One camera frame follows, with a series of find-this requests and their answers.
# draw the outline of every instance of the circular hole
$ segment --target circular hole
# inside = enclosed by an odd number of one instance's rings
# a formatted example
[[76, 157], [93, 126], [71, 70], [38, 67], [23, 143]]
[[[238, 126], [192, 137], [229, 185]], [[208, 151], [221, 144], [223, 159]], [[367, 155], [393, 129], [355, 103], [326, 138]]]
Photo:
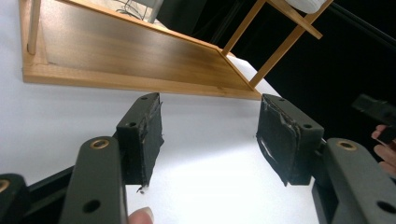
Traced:
[[385, 203], [385, 202], [377, 202], [376, 203], [378, 205], [378, 207], [380, 207], [382, 210], [388, 212], [388, 213], [392, 213], [392, 214], [396, 214], [396, 208], [391, 205], [390, 203]]
[[1, 179], [0, 180], [0, 193], [6, 190], [9, 186], [9, 181], [6, 179]]
[[350, 145], [349, 143], [340, 143], [340, 145], [341, 145], [342, 147], [353, 148], [353, 146]]
[[84, 206], [82, 207], [82, 211], [84, 211], [84, 213], [92, 213], [96, 211], [99, 207], [100, 207], [99, 201], [91, 200], [84, 204]]
[[109, 144], [109, 142], [106, 139], [99, 139], [99, 140], [93, 141], [91, 143], [90, 147], [92, 149], [101, 149], [101, 148], [107, 147], [108, 144]]
[[353, 145], [352, 143], [349, 143], [347, 141], [338, 141], [337, 145], [339, 147], [342, 147], [343, 149], [349, 150], [349, 151], [353, 151], [353, 150], [358, 149], [355, 145]]
[[131, 122], [131, 123], [126, 123], [126, 126], [128, 126], [128, 127], [134, 127], [136, 125], [136, 123], [135, 122]]

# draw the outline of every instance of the fingertip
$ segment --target fingertip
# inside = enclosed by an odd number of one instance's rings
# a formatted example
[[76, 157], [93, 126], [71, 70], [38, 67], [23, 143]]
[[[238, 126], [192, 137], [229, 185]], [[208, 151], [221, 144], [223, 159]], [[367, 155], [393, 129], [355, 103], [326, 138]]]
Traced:
[[385, 129], [387, 129], [387, 125], [385, 125], [385, 124], [379, 124], [379, 125], [377, 125], [377, 126], [375, 127], [375, 129], [376, 129], [377, 131], [379, 131], [379, 132], [382, 132], [382, 131], [384, 131]]
[[376, 145], [374, 147], [374, 151], [375, 151], [376, 154], [378, 154], [378, 152], [383, 150], [383, 149], [384, 149], [384, 146], [382, 146], [382, 145]]
[[377, 138], [379, 137], [380, 134], [381, 134], [380, 131], [375, 130], [375, 131], [373, 131], [373, 133], [372, 133], [372, 138], [373, 138], [373, 139], [377, 139]]
[[129, 215], [128, 222], [129, 224], [153, 224], [154, 215], [149, 207], [144, 207]]

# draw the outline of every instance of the black object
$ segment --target black object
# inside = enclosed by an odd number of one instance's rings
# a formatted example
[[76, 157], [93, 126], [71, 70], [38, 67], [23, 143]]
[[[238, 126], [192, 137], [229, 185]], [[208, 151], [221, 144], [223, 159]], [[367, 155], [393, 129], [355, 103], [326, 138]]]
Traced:
[[376, 100], [366, 94], [361, 94], [353, 102], [352, 107], [388, 125], [381, 135], [379, 135], [378, 140], [385, 144], [390, 144], [396, 138], [396, 106], [386, 101]]
[[396, 223], [396, 186], [355, 142], [322, 140], [323, 128], [287, 100], [264, 94], [257, 140], [281, 180], [312, 189], [320, 223]]
[[29, 191], [20, 175], [0, 175], [0, 223], [19, 223], [30, 207]]
[[126, 223], [124, 184], [149, 184], [162, 129], [160, 94], [147, 94], [113, 137], [84, 143], [74, 167], [29, 188], [20, 175], [0, 175], [0, 223]]
[[163, 1], [157, 19], [173, 31], [191, 35], [203, 13], [205, 4], [206, 0], [166, 0]]
[[307, 185], [312, 148], [320, 146], [323, 128], [289, 101], [264, 94], [257, 140], [265, 159], [285, 186]]
[[118, 141], [93, 138], [79, 150], [60, 223], [125, 224], [124, 191]]
[[123, 155], [125, 184], [147, 186], [163, 144], [159, 93], [140, 97], [117, 125], [114, 136]]

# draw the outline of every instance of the wooden edge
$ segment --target wooden edge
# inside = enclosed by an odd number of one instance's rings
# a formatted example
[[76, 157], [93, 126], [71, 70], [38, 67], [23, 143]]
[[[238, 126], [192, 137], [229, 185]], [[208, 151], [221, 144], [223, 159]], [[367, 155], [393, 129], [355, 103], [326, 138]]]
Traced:
[[249, 13], [242, 20], [241, 24], [239, 24], [238, 28], [231, 36], [230, 40], [225, 45], [224, 49], [221, 52], [222, 55], [227, 55], [231, 51], [231, 49], [233, 49], [233, 46], [236, 44], [236, 42], [239, 40], [242, 34], [246, 31], [250, 23], [256, 17], [257, 13], [259, 13], [260, 9], [262, 9], [262, 6], [264, 6], [265, 2], [266, 0], [256, 1], [256, 3], [250, 9]]
[[23, 81], [66, 86], [233, 97], [250, 100], [260, 100], [262, 97], [257, 91], [242, 91], [155, 78], [84, 71], [52, 64], [24, 66]]
[[130, 17], [130, 16], [118, 13], [116, 11], [112, 11], [112, 10], [106, 8], [106, 7], [101, 7], [101, 6], [98, 6], [96, 4], [86, 2], [84, 0], [57, 0], [57, 1], [65, 2], [65, 3], [68, 3], [70, 5], [84, 7], [84, 8], [87, 8], [88, 10], [99, 12], [99, 13], [105, 14], [107, 16], [111, 16], [113, 18], [117, 18], [117, 19], [120, 19], [120, 20], [123, 20], [123, 21], [131, 22], [131, 23], [139, 25], [139, 26], [143, 26], [145, 28], [148, 28], [148, 29], [150, 29], [152, 31], [155, 31], [155, 32], [162, 33], [164, 35], [171, 35], [171, 36], [174, 36], [174, 37], [177, 37], [177, 38], [180, 38], [180, 39], [184, 39], [184, 40], [190, 41], [190, 42], [195, 43], [195, 44], [200, 44], [202, 46], [206, 46], [206, 47], [212, 48], [212, 49], [218, 49], [219, 48], [218, 46], [209, 44], [209, 43], [207, 43], [205, 41], [202, 41], [202, 40], [199, 40], [199, 39], [187, 36], [187, 35], [183, 35], [181, 33], [175, 32], [175, 31], [168, 30], [166, 28], [163, 28], [161, 26], [157, 26], [155, 24], [151, 24], [151, 23], [148, 23], [148, 22], [145, 22], [145, 21], [138, 20], [137, 18]]
[[236, 58], [236, 56], [232, 52], [228, 52], [227, 56], [231, 56], [231, 57], [235, 57]]
[[285, 0], [269, 0], [268, 3], [280, 11], [283, 15], [302, 26], [309, 34], [316, 39], [321, 39], [323, 35], [306, 21], [294, 8], [292, 8]]
[[37, 43], [38, 21], [40, 19], [41, 0], [32, 0], [30, 9], [29, 37], [27, 51], [35, 54], [35, 45]]
[[21, 20], [21, 50], [23, 64], [48, 64], [46, 45], [43, 36], [41, 22], [38, 23], [37, 41], [35, 46], [35, 55], [27, 51], [27, 42], [30, 23], [30, 6], [31, 1], [20, 0], [20, 20]]
[[[320, 14], [332, 3], [332, 0], [327, 0], [314, 14], [307, 14], [305, 20], [309, 23], [313, 23]], [[268, 75], [271, 69], [279, 62], [279, 60], [288, 52], [288, 50], [294, 45], [294, 43], [300, 38], [304, 33], [305, 29], [301, 26], [296, 26], [294, 30], [289, 34], [289, 36], [283, 41], [283, 43], [276, 49], [276, 51], [271, 55], [271, 57], [265, 62], [265, 64], [260, 68], [257, 74], [249, 81], [251, 87], [256, 87], [262, 79]]]
[[231, 68], [235, 71], [235, 73], [241, 77], [241, 79], [248, 85], [248, 87], [252, 91], [256, 91], [254, 87], [252, 87], [248, 81], [248, 79], [239, 71], [239, 69], [227, 58], [227, 56], [224, 56], [221, 52], [221, 49], [218, 50], [219, 55], [223, 56], [224, 60], [228, 63], [228, 65], [231, 66]]

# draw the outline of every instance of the screw hole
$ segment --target screw hole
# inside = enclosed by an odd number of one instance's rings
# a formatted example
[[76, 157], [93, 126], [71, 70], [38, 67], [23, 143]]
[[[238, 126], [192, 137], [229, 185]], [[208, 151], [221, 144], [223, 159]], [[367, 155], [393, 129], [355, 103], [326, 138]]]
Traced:
[[107, 147], [109, 142], [106, 139], [99, 139], [91, 143], [90, 147], [92, 149], [101, 149]]
[[340, 143], [340, 145], [347, 148], [353, 148], [353, 146], [350, 145], [349, 143]]
[[353, 145], [349, 142], [346, 142], [346, 141], [338, 141], [337, 145], [339, 147], [342, 147], [345, 150], [348, 150], [348, 151], [354, 151], [354, 150], [358, 149], [355, 145]]
[[131, 122], [131, 123], [126, 123], [126, 126], [128, 126], [128, 127], [134, 127], [136, 125], [136, 123], [135, 122]]
[[396, 214], [396, 208], [391, 205], [390, 203], [385, 203], [385, 202], [377, 202], [376, 205], [378, 205], [378, 207], [380, 207], [382, 210], [388, 212], [388, 213], [392, 213], [392, 214]]
[[100, 207], [99, 201], [91, 200], [84, 204], [84, 206], [82, 207], [82, 211], [84, 211], [84, 213], [92, 213], [96, 211], [99, 207]]

